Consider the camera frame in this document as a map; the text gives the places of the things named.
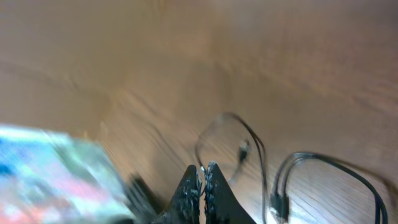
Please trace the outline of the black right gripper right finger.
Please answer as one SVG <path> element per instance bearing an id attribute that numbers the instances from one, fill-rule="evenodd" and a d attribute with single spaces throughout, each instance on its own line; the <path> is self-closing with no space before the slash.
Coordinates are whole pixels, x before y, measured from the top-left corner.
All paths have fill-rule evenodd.
<path id="1" fill-rule="evenodd" d="M 243 209 L 216 162 L 210 162 L 206 173 L 206 224 L 256 224 Z"/>

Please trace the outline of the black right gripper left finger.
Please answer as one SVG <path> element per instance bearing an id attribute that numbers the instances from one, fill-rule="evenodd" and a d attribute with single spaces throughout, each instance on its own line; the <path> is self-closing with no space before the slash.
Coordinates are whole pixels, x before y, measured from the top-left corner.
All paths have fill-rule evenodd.
<path id="1" fill-rule="evenodd" d="M 167 208 L 152 221 L 152 224 L 199 224 L 200 187 L 197 168 L 189 165 Z"/>

